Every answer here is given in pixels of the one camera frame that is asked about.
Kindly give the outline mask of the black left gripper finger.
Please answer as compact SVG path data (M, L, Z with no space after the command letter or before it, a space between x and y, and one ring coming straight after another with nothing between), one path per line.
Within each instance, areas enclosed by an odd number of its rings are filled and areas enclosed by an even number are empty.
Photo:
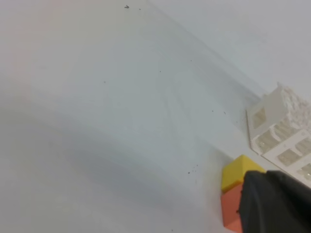
M281 171L248 171L239 216L244 233L309 233L311 189Z

